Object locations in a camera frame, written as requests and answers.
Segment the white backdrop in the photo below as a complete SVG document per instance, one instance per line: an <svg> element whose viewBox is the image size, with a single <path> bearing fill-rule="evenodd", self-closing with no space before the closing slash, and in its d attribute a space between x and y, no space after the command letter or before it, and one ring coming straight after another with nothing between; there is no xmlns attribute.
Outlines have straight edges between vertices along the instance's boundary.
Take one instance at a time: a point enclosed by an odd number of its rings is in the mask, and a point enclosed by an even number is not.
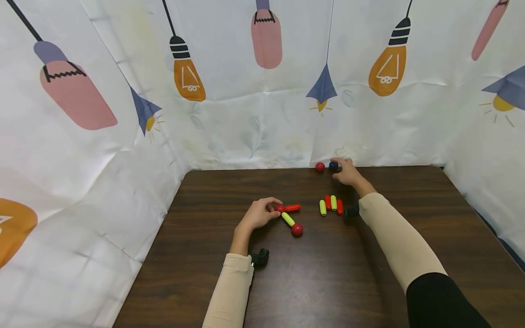
<svg viewBox="0 0 525 328"><path fill-rule="evenodd" d="M111 326L191 169L446 165L525 257L525 3L9 1L0 326Z"/></svg>

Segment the red peg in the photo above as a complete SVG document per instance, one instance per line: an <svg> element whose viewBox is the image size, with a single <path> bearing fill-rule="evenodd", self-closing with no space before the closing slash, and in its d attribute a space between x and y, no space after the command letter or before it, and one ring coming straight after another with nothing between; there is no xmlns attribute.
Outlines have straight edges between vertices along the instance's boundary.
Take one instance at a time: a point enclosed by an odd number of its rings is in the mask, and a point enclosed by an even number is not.
<svg viewBox="0 0 525 328"><path fill-rule="evenodd" d="M302 225L296 223L292 226L292 235L299 237L302 235Z"/></svg>
<svg viewBox="0 0 525 328"><path fill-rule="evenodd" d="M343 209L343 201L338 199L337 200L337 215L343 215L344 209Z"/></svg>
<svg viewBox="0 0 525 328"><path fill-rule="evenodd" d="M324 197L324 202L326 203L327 210L332 210L332 201L330 200L330 195Z"/></svg>
<svg viewBox="0 0 525 328"><path fill-rule="evenodd" d="M285 212L286 213L288 213L288 212L297 212L299 210L301 210L301 205L299 205L299 204L285 206Z"/></svg>
<svg viewBox="0 0 525 328"><path fill-rule="evenodd" d="M279 213L286 212L286 211L285 211L285 207L284 207L283 205L276 205L276 206L274 207L274 210L276 210L276 211L279 212Z"/></svg>
<svg viewBox="0 0 525 328"><path fill-rule="evenodd" d="M317 163L317 164L316 164L316 170L317 170L318 172L323 172L323 171L324 171L324 164L321 163L321 162Z"/></svg>

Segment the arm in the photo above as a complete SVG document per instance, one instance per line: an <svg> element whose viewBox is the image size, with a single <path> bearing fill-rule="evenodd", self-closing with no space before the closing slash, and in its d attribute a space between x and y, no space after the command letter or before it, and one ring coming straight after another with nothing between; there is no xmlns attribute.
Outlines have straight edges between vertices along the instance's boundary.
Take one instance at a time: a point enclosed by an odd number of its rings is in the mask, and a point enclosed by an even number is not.
<svg viewBox="0 0 525 328"><path fill-rule="evenodd" d="M282 204L273 197L252 203L248 212L235 228L230 251L215 285L203 328L241 328L244 322L248 292L254 269L248 255L248 243L253 230L280 216L272 203Z"/></svg>
<svg viewBox="0 0 525 328"><path fill-rule="evenodd" d="M416 278L430 272L447 274L425 239L355 168L352 160L333 158L342 171L334 174L359 193L359 214L372 229L403 291Z"/></svg>
<svg viewBox="0 0 525 328"><path fill-rule="evenodd" d="M425 239L361 176L352 160L332 160L343 168L334 178L359 193L361 218L373 231L406 294L410 327L490 327L447 275Z"/></svg>

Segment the red wooden bead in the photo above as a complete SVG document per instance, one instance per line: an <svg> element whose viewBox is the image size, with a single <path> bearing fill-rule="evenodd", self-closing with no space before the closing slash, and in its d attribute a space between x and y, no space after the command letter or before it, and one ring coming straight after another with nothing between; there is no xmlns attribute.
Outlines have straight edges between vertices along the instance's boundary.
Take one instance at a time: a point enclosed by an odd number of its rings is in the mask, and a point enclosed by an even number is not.
<svg viewBox="0 0 525 328"><path fill-rule="evenodd" d="M276 210L279 213L283 213L283 212L285 212L285 207L283 205L276 205L274 207L274 210Z"/></svg>
<svg viewBox="0 0 525 328"><path fill-rule="evenodd" d="M317 170L318 172L323 172L323 171L324 171L324 164L321 163L321 162L317 163L317 164L316 164L316 170Z"/></svg>
<svg viewBox="0 0 525 328"><path fill-rule="evenodd" d="M296 223L292 226L292 235L299 237L302 235L302 225Z"/></svg>

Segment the wooden table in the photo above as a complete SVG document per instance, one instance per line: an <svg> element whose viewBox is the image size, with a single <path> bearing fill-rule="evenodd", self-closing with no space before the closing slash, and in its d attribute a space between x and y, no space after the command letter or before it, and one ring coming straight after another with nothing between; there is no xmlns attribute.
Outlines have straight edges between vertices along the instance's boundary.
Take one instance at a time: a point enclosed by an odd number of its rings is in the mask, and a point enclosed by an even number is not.
<svg viewBox="0 0 525 328"><path fill-rule="evenodd" d="M492 327L525 325L525 276L437 167L361 168L428 241ZM201 327L233 230L253 200L301 204L294 238L281 220L257 230L267 248L244 327L407 326L401 287L358 218L319 215L319 200L357 201L351 187L313 169L196 171L184 178L115 327Z"/></svg>

